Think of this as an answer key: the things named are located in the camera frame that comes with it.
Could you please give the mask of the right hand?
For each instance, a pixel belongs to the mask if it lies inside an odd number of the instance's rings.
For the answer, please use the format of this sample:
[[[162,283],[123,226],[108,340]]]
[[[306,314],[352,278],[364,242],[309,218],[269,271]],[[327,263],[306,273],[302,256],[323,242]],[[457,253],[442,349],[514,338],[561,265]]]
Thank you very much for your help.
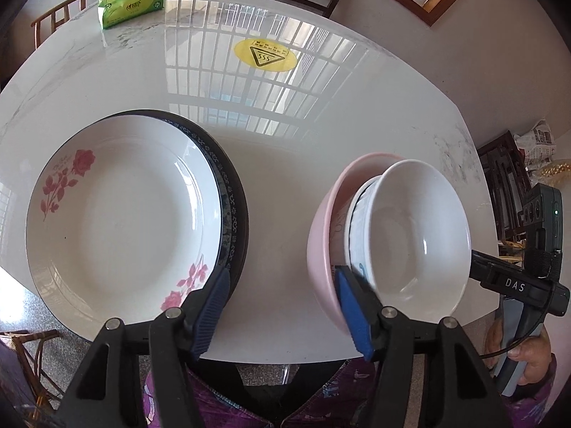
[[[494,353],[500,350],[502,341],[502,320],[496,319],[488,330],[484,351]],[[524,362],[526,369],[519,378],[518,385],[539,383],[548,373],[552,362],[549,334],[543,327],[538,336],[527,337],[522,344],[507,353],[510,360]]]

